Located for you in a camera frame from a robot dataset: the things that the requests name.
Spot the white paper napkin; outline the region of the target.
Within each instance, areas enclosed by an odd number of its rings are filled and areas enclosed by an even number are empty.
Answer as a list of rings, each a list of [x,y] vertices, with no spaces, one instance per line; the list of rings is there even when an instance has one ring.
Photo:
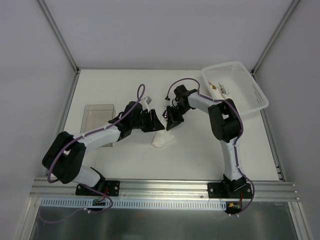
[[[159,131],[156,132],[156,134],[155,134],[155,136],[153,138],[153,141],[151,143],[151,145],[153,147],[158,148],[158,149],[162,149],[162,148],[168,146],[175,139],[175,137],[171,133],[171,131],[170,130],[169,131],[166,130],[167,121],[163,116],[161,117],[160,122],[163,124],[163,126],[165,128],[164,128],[164,130],[159,130]]]

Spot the black handled steel spoon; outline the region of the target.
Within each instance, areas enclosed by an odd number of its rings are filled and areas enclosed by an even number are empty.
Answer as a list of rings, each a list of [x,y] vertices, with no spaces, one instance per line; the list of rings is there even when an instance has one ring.
[[[168,120],[168,112],[167,111],[164,111],[162,116],[166,121]]]

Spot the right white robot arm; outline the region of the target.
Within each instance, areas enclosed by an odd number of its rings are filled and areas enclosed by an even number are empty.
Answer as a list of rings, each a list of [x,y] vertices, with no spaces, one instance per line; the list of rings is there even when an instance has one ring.
[[[243,197],[247,180],[241,168],[238,143],[244,127],[234,102],[230,98],[214,100],[200,94],[197,89],[187,90],[184,85],[177,86],[173,92],[176,105],[166,107],[166,130],[184,122],[183,115],[189,110],[198,109],[208,114],[212,133],[221,144],[223,180],[208,190],[209,196],[216,194],[229,199]]]

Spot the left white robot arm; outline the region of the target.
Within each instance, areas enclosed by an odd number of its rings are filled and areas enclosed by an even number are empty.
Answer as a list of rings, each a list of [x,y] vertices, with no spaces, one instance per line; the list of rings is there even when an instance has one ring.
[[[123,112],[102,127],[78,136],[66,131],[60,132],[42,159],[48,177],[56,177],[56,180],[49,178],[48,182],[86,185],[93,195],[99,195],[105,188],[104,176],[92,167],[83,165],[85,155],[104,145],[123,140],[132,130],[149,133],[164,129],[154,109],[144,109],[141,103],[131,101]]]

